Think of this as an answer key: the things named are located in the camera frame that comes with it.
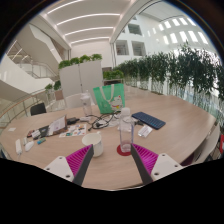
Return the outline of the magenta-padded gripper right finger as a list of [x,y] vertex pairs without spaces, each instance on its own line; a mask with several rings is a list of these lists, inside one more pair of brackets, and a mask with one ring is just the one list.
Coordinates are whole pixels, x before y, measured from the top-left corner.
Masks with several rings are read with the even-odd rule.
[[131,144],[131,154],[144,185],[182,169],[168,154],[156,154],[134,143]]

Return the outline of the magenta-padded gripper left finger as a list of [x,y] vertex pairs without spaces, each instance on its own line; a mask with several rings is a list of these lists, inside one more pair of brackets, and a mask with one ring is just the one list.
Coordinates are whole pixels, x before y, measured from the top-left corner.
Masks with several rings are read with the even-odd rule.
[[45,170],[81,186],[92,157],[93,145],[90,144],[67,157],[58,156],[45,167]]

